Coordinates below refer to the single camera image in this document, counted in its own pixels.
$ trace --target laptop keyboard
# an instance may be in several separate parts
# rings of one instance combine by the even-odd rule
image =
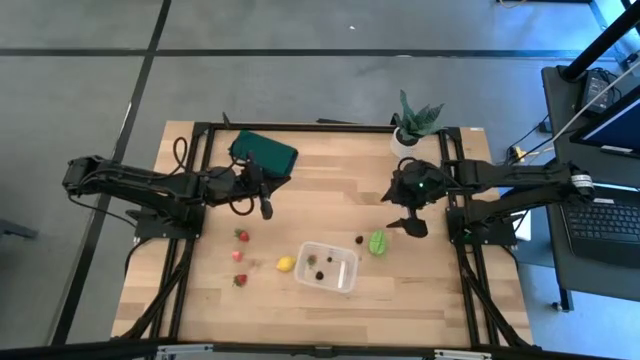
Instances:
[[[563,208],[572,237],[640,243],[640,209],[636,206],[593,203]]]

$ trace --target green lime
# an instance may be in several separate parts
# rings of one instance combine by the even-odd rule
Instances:
[[[376,256],[380,256],[387,251],[387,238],[382,230],[377,230],[369,239],[369,251]]]

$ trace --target clear plastic box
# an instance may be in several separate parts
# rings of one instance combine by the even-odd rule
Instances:
[[[310,256],[315,256],[314,265],[309,265]],[[316,278],[322,272],[322,279]],[[349,249],[307,241],[300,247],[295,279],[305,285],[348,293],[356,284],[358,256]]]

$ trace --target potted plant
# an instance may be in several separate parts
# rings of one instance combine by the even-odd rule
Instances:
[[[416,114],[407,103],[407,94],[400,90],[400,103],[402,104],[402,119],[396,113],[393,114],[396,129],[391,138],[391,151],[399,158],[411,156],[416,144],[426,135],[438,131],[435,122],[440,115],[444,104],[436,107],[425,106]]]

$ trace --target yellow lemon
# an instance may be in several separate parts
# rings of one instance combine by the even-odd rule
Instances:
[[[278,265],[276,265],[276,269],[282,272],[289,272],[293,269],[293,266],[296,264],[296,258],[293,256],[283,256],[278,260]]]

